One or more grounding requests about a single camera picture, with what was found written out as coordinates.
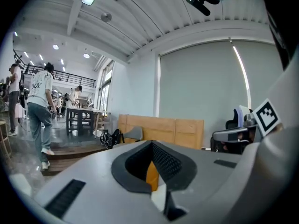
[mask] gray chair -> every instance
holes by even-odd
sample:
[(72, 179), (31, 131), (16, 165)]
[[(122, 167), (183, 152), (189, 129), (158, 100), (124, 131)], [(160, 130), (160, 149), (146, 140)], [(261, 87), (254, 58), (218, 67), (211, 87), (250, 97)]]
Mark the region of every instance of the gray chair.
[(140, 126), (135, 126), (133, 129), (127, 133), (121, 133), (120, 134), (122, 138), (122, 144), (116, 144), (113, 146), (113, 148), (121, 147), (125, 145), (125, 139), (135, 139), (135, 142), (139, 142), (143, 139), (143, 133), (142, 133), (142, 128)]

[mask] jeans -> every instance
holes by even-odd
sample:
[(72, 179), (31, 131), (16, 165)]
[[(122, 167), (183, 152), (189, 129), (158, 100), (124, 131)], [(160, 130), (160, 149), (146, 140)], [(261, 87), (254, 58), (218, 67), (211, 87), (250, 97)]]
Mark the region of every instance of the jeans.
[(17, 104), (19, 99), (19, 92), (13, 91), (9, 93), (9, 105), (8, 105), (8, 113), (10, 120), (10, 132), (15, 131), (15, 105)]
[[(46, 154), (42, 153), (42, 148), (50, 149), (51, 144), (51, 113), (48, 108), (35, 103), (27, 103), (30, 130), (35, 141), (36, 151), (41, 162), (48, 162)], [(43, 142), (41, 137), (41, 123), (44, 123)]]

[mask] qr-like tag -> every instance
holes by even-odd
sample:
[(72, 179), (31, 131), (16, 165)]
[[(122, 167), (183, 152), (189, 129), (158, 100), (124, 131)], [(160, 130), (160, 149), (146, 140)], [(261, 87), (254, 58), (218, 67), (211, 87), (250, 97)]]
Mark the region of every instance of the qr-like tag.
[(281, 120), (269, 99), (266, 99), (252, 113), (263, 137), (281, 123)]

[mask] staircase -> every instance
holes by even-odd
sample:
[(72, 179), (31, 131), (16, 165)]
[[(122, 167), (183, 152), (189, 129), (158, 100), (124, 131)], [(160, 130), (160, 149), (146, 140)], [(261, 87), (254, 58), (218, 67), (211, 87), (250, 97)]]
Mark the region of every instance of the staircase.
[(102, 145), (88, 145), (85, 147), (60, 147), (52, 149), (55, 155), (48, 155), (51, 163), (47, 170), (42, 170), (43, 176), (54, 176), (80, 159), (97, 152), (106, 150)]

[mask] window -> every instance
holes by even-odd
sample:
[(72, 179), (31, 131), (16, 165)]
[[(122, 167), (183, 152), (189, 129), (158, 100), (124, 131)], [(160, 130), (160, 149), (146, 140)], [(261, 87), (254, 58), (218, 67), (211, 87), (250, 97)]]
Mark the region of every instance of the window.
[(99, 99), (97, 108), (103, 111), (108, 109), (109, 88), (112, 78), (112, 69), (114, 62), (110, 63), (104, 70), (101, 77), (101, 85), (99, 90)]

